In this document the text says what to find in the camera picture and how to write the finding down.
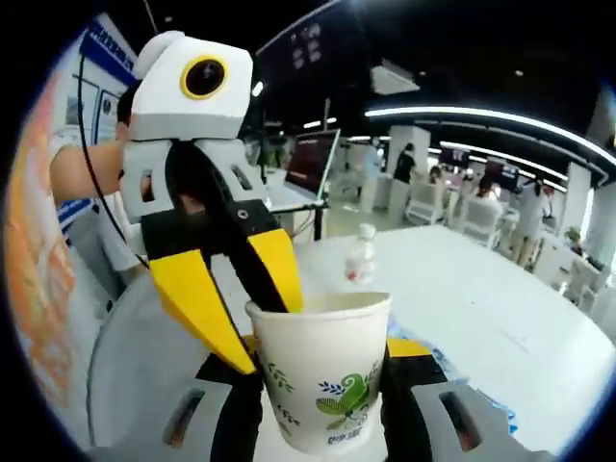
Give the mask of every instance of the yellow camera ring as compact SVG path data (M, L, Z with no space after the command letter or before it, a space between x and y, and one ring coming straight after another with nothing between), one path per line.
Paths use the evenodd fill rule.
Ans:
M190 99L206 99L216 94L227 78L227 67L215 56L203 55L191 60L180 79L182 92Z

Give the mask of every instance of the monitor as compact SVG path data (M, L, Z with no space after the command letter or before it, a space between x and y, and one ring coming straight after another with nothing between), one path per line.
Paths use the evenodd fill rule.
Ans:
M443 147L439 156L439 163L447 166L468 168L471 163L470 154L462 149Z
M515 192L518 189L520 169L516 166L489 160L485 165L485 174L504 190Z
M321 199L340 130L307 133L295 139L287 167L285 186Z

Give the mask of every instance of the person's arm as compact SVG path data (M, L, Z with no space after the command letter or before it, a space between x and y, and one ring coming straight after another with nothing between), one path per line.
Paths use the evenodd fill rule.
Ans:
M123 152L123 144L120 141L104 142L88 147L94 174L103 195L119 190ZM60 148L51 162L49 174L56 203L98 196L81 146Z

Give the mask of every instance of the white table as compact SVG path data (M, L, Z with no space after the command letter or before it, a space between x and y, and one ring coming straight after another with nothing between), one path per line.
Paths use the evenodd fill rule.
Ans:
M352 238L296 248L303 289L350 292L343 277ZM496 252L441 226L377 234L374 287L393 294L398 321L438 346L471 385L510 406L529 449L559 453L584 424L616 364L614 346L574 305ZM241 333L247 294L214 259L221 292ZM125 430L139 406L194 377L206 351L163 313L149 277L115 308L92 365L92 422L99 445ZM316 461L288 447L264 396L255 461ZM382 433L336 460L383 460Z

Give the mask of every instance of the white paper cup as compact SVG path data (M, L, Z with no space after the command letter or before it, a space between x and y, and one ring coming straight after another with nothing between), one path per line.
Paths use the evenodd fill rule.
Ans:
M246 304L269 400L293 448L338 454L369 438L390 307L383 293L309 296L299 314Z

